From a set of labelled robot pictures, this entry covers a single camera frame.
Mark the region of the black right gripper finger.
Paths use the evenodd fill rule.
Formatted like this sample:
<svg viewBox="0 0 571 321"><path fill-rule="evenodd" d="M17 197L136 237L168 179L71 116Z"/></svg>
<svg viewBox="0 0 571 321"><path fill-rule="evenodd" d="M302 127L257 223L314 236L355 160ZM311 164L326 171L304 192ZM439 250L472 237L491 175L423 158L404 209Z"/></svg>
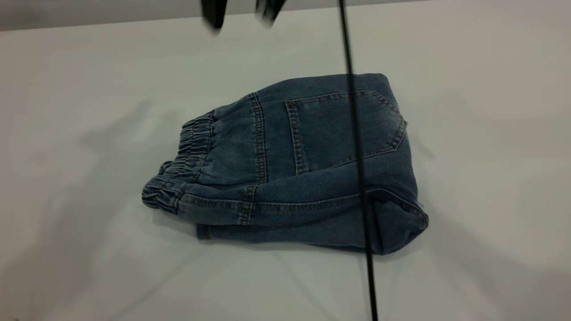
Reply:
<svg viewBox="0 0 571 321"><path fill-rule="evenodd" d="M201 12L205 24L213 31L222 29L226 16L227 0L202 0Z"/></svg>
<svg viewBox="0 0 571 321"><path fill-rule="evenodd" d="M285 0L257 0L257 16L265 24L273 25L285 3Z"/></svg>

